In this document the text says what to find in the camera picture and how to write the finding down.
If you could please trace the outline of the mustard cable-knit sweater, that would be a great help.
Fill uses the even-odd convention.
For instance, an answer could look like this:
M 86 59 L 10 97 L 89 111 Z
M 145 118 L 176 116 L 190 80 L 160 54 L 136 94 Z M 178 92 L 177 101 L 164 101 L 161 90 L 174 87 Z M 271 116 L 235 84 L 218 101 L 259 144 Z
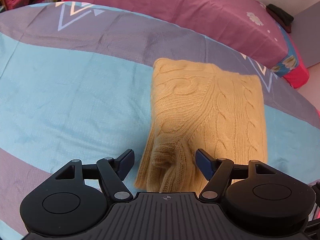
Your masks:
M 135 186 L 148 192 L 201 192 L 206 179 L 196 166 L 198 149 L 236 164 L 267 162 L 260 79 L 211 63 L 157 59 L 151 129 Z

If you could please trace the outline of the grey and teal bedspread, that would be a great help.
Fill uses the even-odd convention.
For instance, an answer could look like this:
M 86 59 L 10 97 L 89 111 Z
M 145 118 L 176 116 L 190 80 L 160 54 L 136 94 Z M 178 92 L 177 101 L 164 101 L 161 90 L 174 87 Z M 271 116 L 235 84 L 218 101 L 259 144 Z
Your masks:
M 261 80 L 268 164 L 319 180 L 319 115 L 262 64 L 211 38 L 150 16 L 80 2 L 1 13 L 1 239 L 22 239 L 23 198 L 72 159 L 131 148 L 150 130 L 159 58 L 213 63 Z

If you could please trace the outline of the red bed sheet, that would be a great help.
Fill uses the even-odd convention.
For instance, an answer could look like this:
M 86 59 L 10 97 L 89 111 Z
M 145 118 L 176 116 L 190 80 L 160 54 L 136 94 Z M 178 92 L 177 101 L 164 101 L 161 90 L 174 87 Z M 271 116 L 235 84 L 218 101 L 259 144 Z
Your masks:
M 302 57 L 295 46 L 292 38 L 287 35 L 288 56 L 283 60 L 283 65 L 288 69 L 284 79 L 293 87 L 300 88 L 307 83 L 310 78 L 309 71 L 303 63 Z

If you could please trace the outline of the pink floral quilt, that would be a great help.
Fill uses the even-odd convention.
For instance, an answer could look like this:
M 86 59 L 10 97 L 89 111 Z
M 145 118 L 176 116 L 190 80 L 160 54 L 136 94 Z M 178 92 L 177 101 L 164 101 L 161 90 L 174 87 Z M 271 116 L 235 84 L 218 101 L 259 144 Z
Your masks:
M 256 0 L 64 0 L 137 12 L 191 29 L 219 41 L 270 68 L 288 69 L 288 33 Z

